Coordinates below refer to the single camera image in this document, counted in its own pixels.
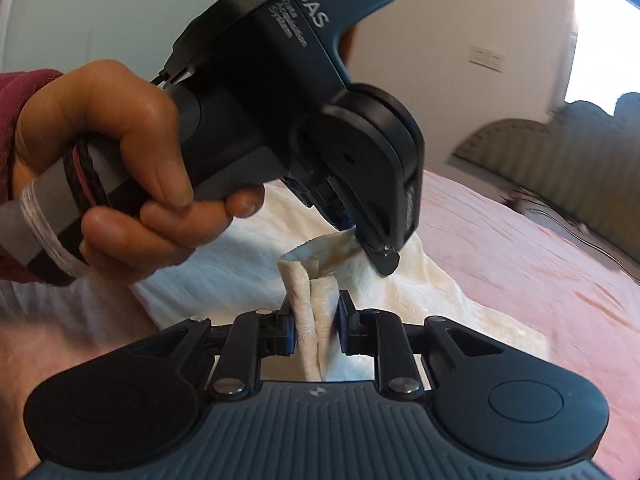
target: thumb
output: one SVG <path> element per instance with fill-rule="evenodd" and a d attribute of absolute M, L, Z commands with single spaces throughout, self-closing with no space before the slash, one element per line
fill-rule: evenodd
<path fill-rule="evenodd" d="M 181 208 L 193 199 L 174 102 L 116 61 L 89 63 L 35 93 L 18 118 L 16 161 L 41 174 L 89 132 L 120 142 L 130 175 L 156 201 Z"/>

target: white cloth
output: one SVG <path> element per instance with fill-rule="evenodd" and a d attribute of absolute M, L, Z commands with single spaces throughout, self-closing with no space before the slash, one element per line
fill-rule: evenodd
<path fill-rule="evenodd" d="M 295 358 L 285 362 L 264 360 L 263 375 L 283 380 L 368 378 L 372 360 L 348 358 L 337 347 L 332 320 L 339 288 L 351 293 L 359 309 L 390 310 L 414 324 L 432 314 L 446 316 L 548 358 L 542 334 L 468 300 L 424 254 L 417 235 L 402 250 L 398 270 L 381 278 L 353 233 L 337 233 L 315 209 L 304 207 L 287 189 L 274 185 L 267 186 L 264 208 L 256 216 L 235 220 L 218 240 L 197 250 L 186 263 L 135 285 L 133 295 L 93 276 L 69 288 L 0 282 L 0 317 L 55 318 L 100 342 L 118 338 L 103 313 L 124 309 L 134 302 L 134 295 L 156 325 L 164 328 L 193 315 L 227 324 L 241 312 L 276 310 L 287 291 L 296 316 L 298 350 Z"/>

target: ribbed surface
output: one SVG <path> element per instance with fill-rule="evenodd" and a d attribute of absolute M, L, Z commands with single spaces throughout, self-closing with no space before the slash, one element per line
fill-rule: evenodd
<path fill-rule="evenodd" d="M 549 124 L 497 121 L 454 155 L 543 197 L 640 262 L 640 94 L 613 117 L 575 102 Z"/>
<path fill-rule="evenodd" d="M 326 393 L 315 396 L 321 386 Z M 600 480 L 585 463 L 527 473 L 485 465 L 444 439 L 417 404 L 381 397 L 373 383 L 267 383 L 221 404 L 185 446 L 118 473 L 46 463 L 28 480 Z"/>

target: human hand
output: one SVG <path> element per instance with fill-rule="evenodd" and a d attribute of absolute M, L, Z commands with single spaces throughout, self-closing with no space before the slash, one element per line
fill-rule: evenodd
<path fill-rule="evenodd" d="M 82 255 L 107 280 L 129 285 L 178 265 L 219 236 L 233 217 L 246 218 L 262 206 L 263 186 L 238 190 L 224 202 L 194 202 L 174 102 L 110 60 L 60 76 L 25 104 L 14 137 L 13 196 L 87 132 L 118 140 L 127 170 L 152 197 L 139 219 L 103 206 L 82 218 Z"/>

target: black device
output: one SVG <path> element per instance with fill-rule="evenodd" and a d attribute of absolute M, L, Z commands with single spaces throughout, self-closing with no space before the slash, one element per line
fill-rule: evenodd
<path fill-rule="evenodd" d="M 219 0 L 174 43 L 154 83 L 180 115 L 196 198 L 278 178 L 356 237 L 382 275 L 418 225 L 424 141 L 394 97 L 352 84 L 340 34 L 392 0 Z M 18 200 L 0 206 L 0 245 L 48 283 L 81 276 L 82 215 L 136 216 L 148 200 L 116 142 L 86 136 Z"/>
<path fill-rule="evenodd" d="M 374 358 L 374 381 L 261 381 L 262 358 L 294 352 L 287 300 L 62 372 L 27 400 L 42 463 L 26 479 L 608 478 L 590 459 L 609 410 L 588 380 L 444 317 L 357 311 L 346 291 L 337 324 L 345 354 Z"/>

